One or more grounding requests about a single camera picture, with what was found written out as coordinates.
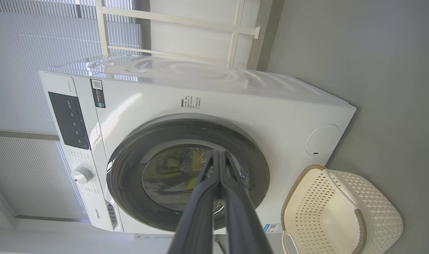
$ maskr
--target qr code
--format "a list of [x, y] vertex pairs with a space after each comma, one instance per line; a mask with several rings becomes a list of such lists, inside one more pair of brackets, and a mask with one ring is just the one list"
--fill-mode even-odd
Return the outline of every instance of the qr code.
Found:
[[103, 88], [102, 88], [102, 81], [101, 80], [92, 79], [92, 88], [103, 90]]

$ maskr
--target metal rack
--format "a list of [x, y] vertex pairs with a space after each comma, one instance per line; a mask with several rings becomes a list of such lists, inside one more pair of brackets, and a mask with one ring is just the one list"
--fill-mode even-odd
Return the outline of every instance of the metal rack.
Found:
[[192, 18], [186, 18], [181, 16], [172, 16], [172, 15], [166, 15], [161, 13], [153, 13], [148, 11], [126, 10], [121, 8], [106, 7], [104, 0], [96, 0], [95, 7], [96, 7], [95, 10], [96, 10], [96, 16], [97, 16], [98, 30], [100, 34], [100, 44], [101, 44], [103, 54], [107, 54], [109, 52], [109, 49], [111, 48], [111, 49], [120, 49], [120, 50], [132, 50], [132, 51], [142, 52], [142, 53], [162, 54], [162, 55], [172, 56], [173, 58], [189, 57], [189, 58], [202, 58], [207, 60], [213, 60], [211, 58], [205, 58], [201, 56], [111, 46], [109, 45], [109, 42], [108, 42], [108, 30], [107, 30], [106, 16], [105, 16], [106, 14], [127, 16], [127, 17], [132, 17], [137, 19], [148, 19], [148, 20], [169, 22], [169, 23], [182, 24], [182, 25], [198, 27], [203, 29], [212, 29], [212, 30], [231, 32], [232, 39], [230, 41], [229, 56], [226, 62], [227, 67], [229, 69], [232, 69], [234, 66], [234, 58], [235, 58], [235, 53], [237, 49], [238, 35], [245, 34], [245, 35], [253, 36], [254, 39], [258, 39], [258, 35], [260, 33], [260, 27], [246, 28], [241, 26], [244, 0], [238, 0], [237, 2], [235, 21], [233, 24], [223, 24], [223, 23], [218, 23], [213, 21], [206, 21], [203, 19], [192, 19]]

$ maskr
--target white basket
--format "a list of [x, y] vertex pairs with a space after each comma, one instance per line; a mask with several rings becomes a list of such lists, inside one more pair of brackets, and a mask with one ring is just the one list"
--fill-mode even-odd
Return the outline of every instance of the white basket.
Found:
[[298, 254], [382, 254], [403, 222], [389, 200], [361, 176], [307, 167], [281, 214], [282, 245], [289, 235]]

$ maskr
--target front-loading washing machine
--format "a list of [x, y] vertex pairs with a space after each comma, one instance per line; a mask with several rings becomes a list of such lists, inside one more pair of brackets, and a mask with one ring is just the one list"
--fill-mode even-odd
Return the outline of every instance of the front-loading washing machine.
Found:
[[[40, 76], [91, 223], [128, 233], [173, 233], [213, 149], [232, 154], [263, 226], [279, 223], [300, 172], [326, 164], [356, 111], [288, 75], [150, 56]], [[225, 208], [213, 207], [223, 234]]]

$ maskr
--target washing machine drum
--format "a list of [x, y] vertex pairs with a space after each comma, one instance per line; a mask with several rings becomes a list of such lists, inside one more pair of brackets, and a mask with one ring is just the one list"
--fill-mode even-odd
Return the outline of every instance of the washing machine drum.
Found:
[[[269, 186], [269, 168], [246, 133], [230, 122], [205, 115], [173, 115], [132, 132], [108, 162], [108, 188], [132, 218], [175, 231], [208, 153], [227, 150], [257, 207]], [[225, 227], [225, 208], [214, 204], [214, 228]]]

